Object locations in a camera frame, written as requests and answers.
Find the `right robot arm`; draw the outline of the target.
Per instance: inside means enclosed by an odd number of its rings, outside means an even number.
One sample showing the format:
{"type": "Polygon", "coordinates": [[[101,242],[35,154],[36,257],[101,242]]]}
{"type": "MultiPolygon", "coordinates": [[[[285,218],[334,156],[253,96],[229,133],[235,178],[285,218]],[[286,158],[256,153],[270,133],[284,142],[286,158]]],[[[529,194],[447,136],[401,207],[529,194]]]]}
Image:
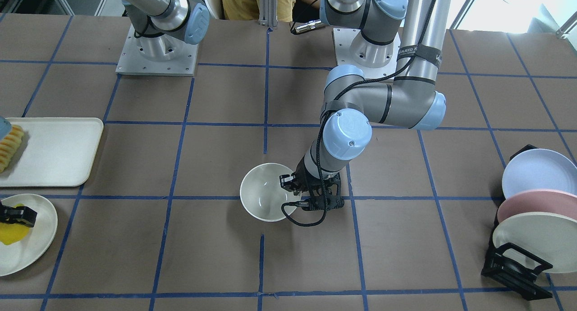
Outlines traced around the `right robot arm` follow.
{"type": "MultiPolygon", "coordinates": [[[[146,31],[160,33],[160,36],[168,35],[185,44],[197,45],[207,32],[210,15],[207,7],[202,3],[194,6],[189,0],[122,0],[125,7],[134,7],[144,15],[144,27],[138,31],[142,36],[146,31]]],[[[8,140],[7,145],[15,144],[15,147],[4,146],[1,143],[1,162],[9,162],[16,154],[21,138],[10,138],[10,132],[16,131],[10,122],[1,118],[2,141],[8,140]]],[[[27,228],[33,228],[37,220],[37,211],[28,206],[10,207],[1,202],[1,224],[19,224],[27,228]]]]}

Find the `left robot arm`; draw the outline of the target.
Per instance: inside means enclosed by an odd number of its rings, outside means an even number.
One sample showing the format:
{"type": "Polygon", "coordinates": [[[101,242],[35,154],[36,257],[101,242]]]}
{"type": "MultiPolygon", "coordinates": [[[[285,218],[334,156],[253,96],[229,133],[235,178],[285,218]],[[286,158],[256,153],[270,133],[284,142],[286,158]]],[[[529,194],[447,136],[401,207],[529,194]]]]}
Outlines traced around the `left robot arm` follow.
{"type": "Polygon", "coordinates": [[[320,0],[320,19],[330,26],[357,29],[356,54],[368,65],[369,50],[393,44],[401,23],[401,44],[391,75],[368,79],[351,64],[333,68],[324,88],[320,129],[295,173],[280,185],[303,201],[285,198],[283,207],[306,211],[341,208],[338,173],[371,140],[371,123],[432,130],[446,112],[445,96],[435,89],[442,62],[451,0],[320,0]]]}

